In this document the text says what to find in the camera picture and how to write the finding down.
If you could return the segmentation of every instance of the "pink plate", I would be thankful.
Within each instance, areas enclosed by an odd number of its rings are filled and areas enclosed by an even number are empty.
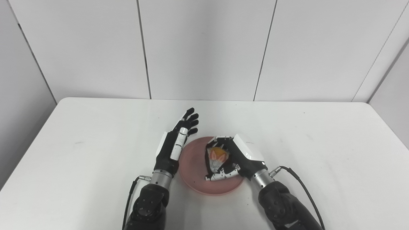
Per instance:
[[[187,186],[196,192],[212,196],[225,195],[238,188],[244,178],[234,176],[218,181],[205,180],[207,175],[205,148],[212,138],[198,138],[183,148],[179,158],[179,173]]]

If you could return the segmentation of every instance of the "food item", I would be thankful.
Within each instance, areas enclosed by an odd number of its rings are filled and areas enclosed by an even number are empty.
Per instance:
[[[229,158],[229,153],[220,147],[207,149],[209,155],[209,166],[212,172],[216,173],[220,166]]]

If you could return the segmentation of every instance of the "cable connector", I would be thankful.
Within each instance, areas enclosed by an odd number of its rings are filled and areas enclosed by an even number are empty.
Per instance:
[[[270,176],[270,177],[274,177],[274,176],[276,176],[277,175],[277,173],[279,173],[280,172],[280,170],[281,170],[281,167],[280,166],[278,166],[277,168],[275,168],[273,171],[271,171],[268,175]]]
[[[148,181],[148,182],[150,182],[152,179],[152,177],[150,176],[143,176],[143,175],[138,176],[138,178],[144,181]]]

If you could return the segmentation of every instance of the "silver cylindrical joint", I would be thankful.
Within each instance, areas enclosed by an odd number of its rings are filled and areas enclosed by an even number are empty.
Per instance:
[[[271,178],[271,176],[269,175],[268,171],[265,169],[259,170],[257,171],[252,179],[251,182],[253,182],[253,184],[257,187],[257,189],[261,190],[263,189],[266,185],[270,184],[271,182],[273,182],[274,179]]]
[[[172,174],[170,174],[168,171],[157,169],[153,171],[150,184],[159,185],[169,190],[171,181],[172,181]]]

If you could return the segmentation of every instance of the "white robotic hand casing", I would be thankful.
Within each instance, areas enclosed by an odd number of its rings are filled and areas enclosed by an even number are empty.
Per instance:
[[[249,160],[259,160],[264,161],[263,155],[258,150],[257,146],[251,142],[244,134],[236,134],[233,138],[233,142],[240,149],[243,155]]]

